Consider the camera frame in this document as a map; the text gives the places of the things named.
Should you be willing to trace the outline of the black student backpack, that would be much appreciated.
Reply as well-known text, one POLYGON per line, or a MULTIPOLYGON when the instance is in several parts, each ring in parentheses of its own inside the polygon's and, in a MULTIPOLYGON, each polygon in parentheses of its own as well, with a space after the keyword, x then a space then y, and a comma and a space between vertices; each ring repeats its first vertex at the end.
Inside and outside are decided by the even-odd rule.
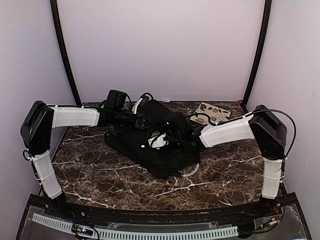
POLYGON ((113 123, 107 125, 112 129, 104 135, 105 143, 120 154, 147 169, 157 179, 167 179, 170 176, 182 176, 181 170, 191 164, 200 163, 200 148, 185 149, 182 147, 170 147, 169 144, 160 149, 141 148, 152 134, 168 133, 169 126, 167 121, 178 123, 186 120, 191 128, 197 128, 191 125, 181 112, 173 112, 155 99, 149 100, 139 109, 139 113, 156 114, 155 126, 151 129, 139 130, 135 125, 125 125, 122 123, 113 123))

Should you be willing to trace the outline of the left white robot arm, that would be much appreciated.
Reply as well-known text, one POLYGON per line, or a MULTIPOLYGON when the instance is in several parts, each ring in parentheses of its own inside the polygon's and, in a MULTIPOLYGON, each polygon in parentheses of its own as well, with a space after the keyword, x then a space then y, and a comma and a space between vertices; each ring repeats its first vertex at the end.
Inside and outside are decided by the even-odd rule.
POLYGON ((52 130, 61 127, 105 127, 113 123, 135 125, 136 121, 146 117, 139 110, 144 103, 153 99, 145 92, 128 110, 124 104, 129 95, 119 90, 110 90, 107 99, 97 107, 52 105, 41 100, 33 103, 21 128, 20 134, 26 149, 22 152, 25 160, 31 161, 36 180, 44 193, 53 202, 51 210, 60 218, 67 218, 70 206, 61 198, 64 196, 55 174, 50 156, 52 130))

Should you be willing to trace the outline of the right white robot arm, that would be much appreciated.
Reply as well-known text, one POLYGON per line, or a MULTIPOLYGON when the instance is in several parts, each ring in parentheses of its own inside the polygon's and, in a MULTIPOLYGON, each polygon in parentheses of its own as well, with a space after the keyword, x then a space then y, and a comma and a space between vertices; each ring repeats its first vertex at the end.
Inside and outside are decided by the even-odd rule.
POLYGON ((275 208, 275 200, 285 176, 285 162, 291 148, 286 148, 287 127, 277 118, 277 109, 258 105, 255 110, 225 122, 188 126, 187 121, 167 121, 170 141, 191 144, 197 149, 213 148, 220 144, 253 139, 263 159, 262 201, 255 205, 255 213, 266 217, 275 208))

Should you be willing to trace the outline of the floral square plate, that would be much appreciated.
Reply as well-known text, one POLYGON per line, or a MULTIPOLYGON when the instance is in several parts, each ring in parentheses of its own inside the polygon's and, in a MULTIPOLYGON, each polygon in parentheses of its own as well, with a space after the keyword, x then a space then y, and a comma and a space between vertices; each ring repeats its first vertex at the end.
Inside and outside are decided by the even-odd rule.
POLYGON ((210 125, 210 123, 221 123, 230 119, 231 112, 218 106, 201 102, 196 108, 190 120, 201 125, 210 125))

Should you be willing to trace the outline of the small green circuit board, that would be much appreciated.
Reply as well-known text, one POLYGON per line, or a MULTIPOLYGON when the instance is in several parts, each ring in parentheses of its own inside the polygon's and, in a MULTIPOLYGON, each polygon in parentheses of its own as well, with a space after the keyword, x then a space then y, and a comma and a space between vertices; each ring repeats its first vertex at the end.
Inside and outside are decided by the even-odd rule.
POLYGON ((85 226, 80 226, 73 224, 71 227, 71 232, 78 237, 91 237, 93 235, 93 231, 88 229, 85 226))

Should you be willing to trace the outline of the black front table rail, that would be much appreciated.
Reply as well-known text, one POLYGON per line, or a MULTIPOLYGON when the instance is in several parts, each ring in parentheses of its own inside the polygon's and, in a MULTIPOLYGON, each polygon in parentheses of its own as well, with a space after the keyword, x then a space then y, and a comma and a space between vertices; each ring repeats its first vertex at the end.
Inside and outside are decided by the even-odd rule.
POLYGON ((218 224, 244 225, 261 217, 283 213, 283 198, 260 199, 257 202, 229 207, 198 210, 142 211, 85 206, 66 203, 69 220, 89 225, 106 226, 110 223, 137 225, 174 225, 217 222, 218 224))

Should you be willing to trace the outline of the left black frame post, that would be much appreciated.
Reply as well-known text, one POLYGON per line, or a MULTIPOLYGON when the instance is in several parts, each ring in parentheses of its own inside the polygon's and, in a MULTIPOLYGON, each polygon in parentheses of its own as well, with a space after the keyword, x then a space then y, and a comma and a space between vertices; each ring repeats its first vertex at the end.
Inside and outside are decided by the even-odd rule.
POLYGON ((69 56, 67 53, 67 47, 64 39, 64 34, 63 34, 63 28, 62 28, 62 23, 61 23, 61 18, 60 18, 60 12, 59 12, 59 6, 58 6, 58 1, 57 0, 50 0, 50 9, 51 9, 51 15, 52 15, 52 20, 53 20, 53 25, 54 25, 54 30, 56 34, 56 39, 60 51, 60 56, 62 59, 62 63, 64 66, 65 74, 68 80, 68 84, 74 99, 74 102, 77 106, 82 105, 82 101, 80 98, 80 94, 76 85, 76 81, 73 75, 72 67, 70 64, 69 56))

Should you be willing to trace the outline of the black frame post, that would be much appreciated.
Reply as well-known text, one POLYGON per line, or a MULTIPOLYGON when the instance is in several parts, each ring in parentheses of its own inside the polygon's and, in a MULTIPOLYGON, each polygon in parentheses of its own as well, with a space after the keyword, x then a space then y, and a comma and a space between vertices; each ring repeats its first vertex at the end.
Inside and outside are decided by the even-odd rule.
POLYGON ((67 47, 64 39, 64 34, 63 34, 63 28, 62 28, 62 23, 61 23, 61 18, 60 18, 60 12, 59 12, 59 6, 58 6, 58 1, 57 0, 50 0, 50 9, 51 9, 51 15, 52 15, 52 20, 53 20, 53 25, 54 25, 54 30, 56 34, 56 39, 60 51, 60 56, 62 59, 62 63, 64 66, 65 74, 68 80, 68 84, 74 99, 74 102, 77 106, 82 105, 82 101, 80 98, 80 94, 76 85, 76 81, 73 75, 72 67, 70 64, 69 56, 67 53, 67 47))
POLYGON ((259 31, 259 37, 258 37, 258 41, 257 41, 257 46, 256 46, 256 51, 255 51, 253 63, 252 63, 252 68, 250 71, 250 75, 248 78, 248 82, 246 85, 246 89, 245 89, 243 98, 241 101, 239 101, 239 104, 241 105, 243 110, 245 110, 247 108, 251 93, 253 91, 255 80, 256 80, 256 77, 258 74, 258 69, 259 69, 261 58, 263 55, 263 50, 264 50, 268 26, 269 26, 271 8, 272 8, 272 0, 265 0, 263 14, 262 14, 262 20, 261 20, 261 26, 260 26, 260 31, 259 31))

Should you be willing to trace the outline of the right black frame post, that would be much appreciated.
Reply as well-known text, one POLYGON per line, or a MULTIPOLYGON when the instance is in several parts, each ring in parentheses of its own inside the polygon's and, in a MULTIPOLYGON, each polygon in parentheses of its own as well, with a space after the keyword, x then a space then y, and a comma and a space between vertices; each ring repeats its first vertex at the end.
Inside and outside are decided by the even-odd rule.
POLYGON ((258 41, 257 41, 257 46, 256 46, 256 51, 255 51, 253 63, 252 63, 252 68, 250 71, 250 75, 248 78, 248 82, 246 85, 246 89, 245 89, 243 98, 241 101, 239 101, 239 104, 241 105, 243 110, 245 110, 247 108, 251 93, 253 91, 255 80, 256 80, 256 77, 258 74, 258 69, 259 69, 261 58, 263 55, 263 50, 264 50, 268 26, 269 26, 271 8, 272 8, 272 0, 265 0, 263 14, 262 14, 262 20, 261 20, 261 26, 260 26, 260 31, 259 31, 259 37, 258 37, 258 41))

